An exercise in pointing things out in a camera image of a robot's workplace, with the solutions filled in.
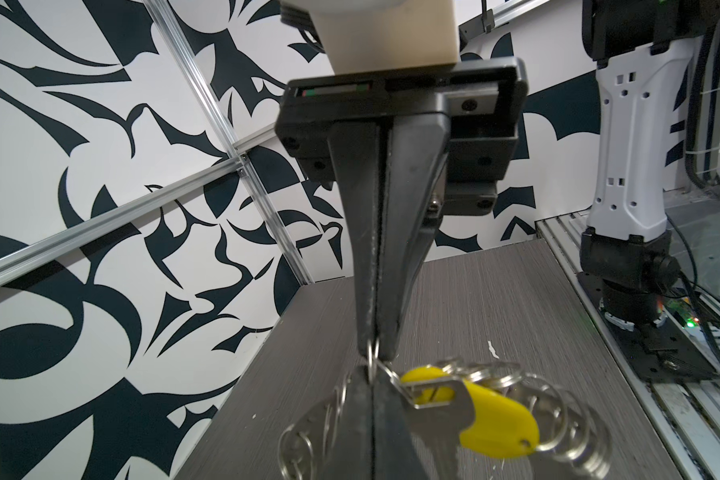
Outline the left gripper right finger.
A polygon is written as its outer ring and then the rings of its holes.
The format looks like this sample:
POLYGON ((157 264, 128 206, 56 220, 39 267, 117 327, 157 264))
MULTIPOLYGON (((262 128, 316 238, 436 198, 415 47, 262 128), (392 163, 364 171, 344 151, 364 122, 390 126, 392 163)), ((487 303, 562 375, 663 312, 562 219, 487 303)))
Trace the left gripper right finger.
POLYGON ((382 366, 377 367, 373 392, 373 479, 425 479, 426 471, 406 423, 408 402, 382 366))

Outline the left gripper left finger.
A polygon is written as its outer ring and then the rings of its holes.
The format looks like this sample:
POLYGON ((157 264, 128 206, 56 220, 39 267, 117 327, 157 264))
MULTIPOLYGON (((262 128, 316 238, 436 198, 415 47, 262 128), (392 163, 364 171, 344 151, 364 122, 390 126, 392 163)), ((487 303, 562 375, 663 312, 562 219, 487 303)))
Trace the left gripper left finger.
POLYGON ((347 394, 335 443, 321 479, 362 479, 373 477, 372 388, 367 367, 357 366, 349 376, 347 394))

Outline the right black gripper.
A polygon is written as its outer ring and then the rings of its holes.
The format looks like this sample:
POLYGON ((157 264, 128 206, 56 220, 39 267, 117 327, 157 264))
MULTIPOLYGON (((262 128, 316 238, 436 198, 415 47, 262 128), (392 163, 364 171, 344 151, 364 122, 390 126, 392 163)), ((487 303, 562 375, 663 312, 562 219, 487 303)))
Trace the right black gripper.
POLYGON ((395 357, 444 149, 444 214, 499 209, 497 184, 518 143, 527 94, 525 64, 514 56, 288 83, 274 131, 309 179, 338 183, 362 356, 395 357), (388 152, 379 124, 393 119, 388 152))

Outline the yellow key tag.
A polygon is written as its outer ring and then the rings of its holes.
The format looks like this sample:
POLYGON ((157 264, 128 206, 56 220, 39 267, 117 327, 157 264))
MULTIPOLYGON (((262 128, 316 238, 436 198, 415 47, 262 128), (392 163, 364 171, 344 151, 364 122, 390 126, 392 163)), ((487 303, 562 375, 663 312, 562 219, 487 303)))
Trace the yellow key tag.
POLYGON ((459 447, 507 459, 528 456, 540 444, 540 429, 521 403, 435 366, 417 367, 401 377, 411 390, 406 407, 412 432, 429 447, 454 454, 459 447))

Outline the metal disc with key rings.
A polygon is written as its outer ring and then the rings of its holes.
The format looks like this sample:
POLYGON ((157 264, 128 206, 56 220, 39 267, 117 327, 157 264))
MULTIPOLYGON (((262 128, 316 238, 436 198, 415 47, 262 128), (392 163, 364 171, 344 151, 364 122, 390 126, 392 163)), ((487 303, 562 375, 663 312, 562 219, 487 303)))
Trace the metal disc with key rings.
POLYGON ((526 458, 537 479, 603 479, 611 467, 598 413, 518 363, 452 358, 398 374, 375 353, 283 431, 278 467, 286 479, 426 479, 416 442, 437 479, 459 477, 463 449, 526 458))

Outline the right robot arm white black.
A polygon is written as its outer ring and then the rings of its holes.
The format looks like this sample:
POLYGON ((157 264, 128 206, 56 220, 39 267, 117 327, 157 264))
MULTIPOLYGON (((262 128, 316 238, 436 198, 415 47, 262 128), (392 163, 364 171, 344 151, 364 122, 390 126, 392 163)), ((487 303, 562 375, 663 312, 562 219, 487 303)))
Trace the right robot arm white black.
MULTIPOLYGON (((498 203, 528 94, 521 59, 462 61, 448 1, 285 1, 281 20, 315 41, 327 77, 286 87, 275 133, 307 176, 337 183, 350 237, 357 348, 393 359, 418 271, 447 215, 498 203)), ((720 40, 720 1, 586 1, 600 139, 583 269, 606 312, 658 318, 675 282, 660 190, 661 131, 681 74, 720 40)))

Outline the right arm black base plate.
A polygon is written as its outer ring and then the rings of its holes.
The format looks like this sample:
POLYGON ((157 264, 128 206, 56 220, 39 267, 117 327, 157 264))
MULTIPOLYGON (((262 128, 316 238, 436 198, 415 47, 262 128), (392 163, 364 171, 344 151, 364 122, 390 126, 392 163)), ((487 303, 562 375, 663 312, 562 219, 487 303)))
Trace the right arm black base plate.
POLYGON ((677 323, 664 315, 664 323, 632 331, 620 328, 606 319, 602 311, 602 281, 580 272, 577 280, 597 315, 615 341, 635 375, 651 383, 683 383, 712 380, 717 368, 700 351, 677 323))

